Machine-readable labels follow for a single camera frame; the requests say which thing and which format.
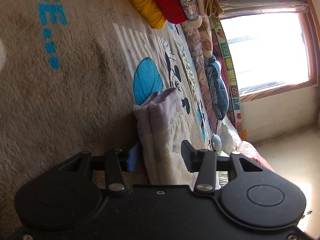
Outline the cream floral lilac-lined baby garment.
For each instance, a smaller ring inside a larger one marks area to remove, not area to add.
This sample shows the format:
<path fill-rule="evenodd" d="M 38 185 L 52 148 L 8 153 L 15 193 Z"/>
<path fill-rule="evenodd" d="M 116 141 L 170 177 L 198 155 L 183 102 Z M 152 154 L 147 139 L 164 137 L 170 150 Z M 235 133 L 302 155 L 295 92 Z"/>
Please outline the cream floral lilac-lined baby garment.
<path fill-rule="evenodd" d="M 182 107 L 178 89 L 152 93 L 133 113 L 143 148 L 150 184 L 195 187 L 197 172 L 189 172 L 181 154 L 183 140 L 191 141 L 195 126 Z"/>

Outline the grey plush toy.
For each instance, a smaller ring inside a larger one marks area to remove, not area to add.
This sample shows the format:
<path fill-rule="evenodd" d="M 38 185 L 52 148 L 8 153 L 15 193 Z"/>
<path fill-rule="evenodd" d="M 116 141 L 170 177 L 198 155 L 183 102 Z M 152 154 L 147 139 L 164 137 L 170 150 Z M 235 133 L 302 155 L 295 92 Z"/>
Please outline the grey plush toy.
<path fill-rule="evenodd" d="M 211 137 L 211 143 L 212 143 L 212 148 L 213 150 L 219 154 L 221 152 L 221 148 L 222 148 L 222 142 L 221 142 L 221 138 L 218 134 L 212 134 Z"/>

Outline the white pillow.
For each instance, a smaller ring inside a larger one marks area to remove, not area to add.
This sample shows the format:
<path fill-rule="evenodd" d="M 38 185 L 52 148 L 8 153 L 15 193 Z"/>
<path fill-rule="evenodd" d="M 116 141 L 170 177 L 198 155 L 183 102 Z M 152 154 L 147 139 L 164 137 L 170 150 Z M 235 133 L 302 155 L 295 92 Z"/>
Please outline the white pillow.
<path fill-rule="evenodd" d="M 217 134 L 221 138 L 221 150 L 227 154 L 236 151 L 242 143 L 242 139 L 227 116 L 222 121 L 218 121 Z"/>

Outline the pink rolled quilt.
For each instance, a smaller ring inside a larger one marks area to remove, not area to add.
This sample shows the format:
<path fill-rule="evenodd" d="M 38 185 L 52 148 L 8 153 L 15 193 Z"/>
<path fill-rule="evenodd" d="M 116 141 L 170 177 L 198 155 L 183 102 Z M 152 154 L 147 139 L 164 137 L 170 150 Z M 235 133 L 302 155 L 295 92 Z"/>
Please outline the pink rolled quilt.
<path fill-rule="evenodd" d="M 236 151 L 274 172 L 274 169 L 271 167 L 271 165 L 259 154 L 259 152 L 251 143 L 242 141 L 237 146 Z"/>

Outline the folded dark blue quilt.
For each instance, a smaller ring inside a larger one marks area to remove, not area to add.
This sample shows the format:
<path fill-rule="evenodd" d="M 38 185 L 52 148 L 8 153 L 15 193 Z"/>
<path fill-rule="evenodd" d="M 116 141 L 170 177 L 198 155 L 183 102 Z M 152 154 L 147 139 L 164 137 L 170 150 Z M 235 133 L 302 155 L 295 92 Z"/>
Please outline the folded dark blue quilt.
<path fill-rule="evenodd" d="M 204 63 L 213 111 L 218 120 L 222 121 L 229 109 L 229 98 L 226 85 L 221 77 L 221 64 L 214 54 Z"/>

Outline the alphabet foam play mat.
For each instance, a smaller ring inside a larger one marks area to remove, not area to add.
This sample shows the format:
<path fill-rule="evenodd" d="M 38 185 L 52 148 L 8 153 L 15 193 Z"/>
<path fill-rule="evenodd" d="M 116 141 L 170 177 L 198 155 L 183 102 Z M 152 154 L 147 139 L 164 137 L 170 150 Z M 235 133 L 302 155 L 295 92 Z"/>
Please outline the alphabet foam play mat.
<path fill-rule="evenodd" d="M 221 64 L 222 79 L 226 85 L 229 99 L 227 116 L 240 135 L 240 138 L 246 140 L 247 133 L 242 127 L 240 93 L 227 38 L 225 37 L 220 19 L 212 15 L 209 20 L 212 30 L 213 54 Z"/>

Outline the Mickey Mouse plush blanket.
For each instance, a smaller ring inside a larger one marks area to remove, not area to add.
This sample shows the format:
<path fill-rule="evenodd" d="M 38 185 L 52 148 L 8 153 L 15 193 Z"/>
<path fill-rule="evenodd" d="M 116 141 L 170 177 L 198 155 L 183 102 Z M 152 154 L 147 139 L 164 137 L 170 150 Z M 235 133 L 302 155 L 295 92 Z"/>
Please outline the Mickey Mouse plush blanket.
<path fill-rule="evenodd" d="M 128 0 L 1 0 L 1 237 L 21 223 L 18 189 L 71 156 L 138 141 L 137 67 L 170 86 L 163 43 L 187 45 L 180 26 L 153 30 Z"/>

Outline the purple floral mattress pad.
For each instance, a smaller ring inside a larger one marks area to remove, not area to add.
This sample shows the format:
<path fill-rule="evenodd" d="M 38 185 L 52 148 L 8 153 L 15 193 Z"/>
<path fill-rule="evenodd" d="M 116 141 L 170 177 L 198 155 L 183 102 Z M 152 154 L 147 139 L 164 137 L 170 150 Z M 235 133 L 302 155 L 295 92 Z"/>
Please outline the purple floral mattress pad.
<path fill-rule="evenodd" d="M 188 22 L 181 24 L 187 41 L 191 57 L 195 64 L 197 78 L 201 94 L 207 111 L 208 120 L 213 133 L 217 131 L 218 119 L 212 107 L 212 96 L 210 94 L 205 62 L 213 55 L 212 29 L 208 17 L 202 18 L 202 24 L 198 28 L 192 27 Z"/>

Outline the mustard folded garment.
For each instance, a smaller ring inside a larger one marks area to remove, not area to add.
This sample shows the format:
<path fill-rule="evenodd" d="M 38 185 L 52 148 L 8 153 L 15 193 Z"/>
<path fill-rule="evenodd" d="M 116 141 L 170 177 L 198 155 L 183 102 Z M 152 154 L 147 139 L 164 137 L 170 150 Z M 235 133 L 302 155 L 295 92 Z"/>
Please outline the mustard folded garment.
<path fill-rule="evenodd" d="M 206 0 L 204 5 L 208 17 L 213 15 L 215 18 L 219 18 L 223 14 L 223 9 L 218 0 Z"/>

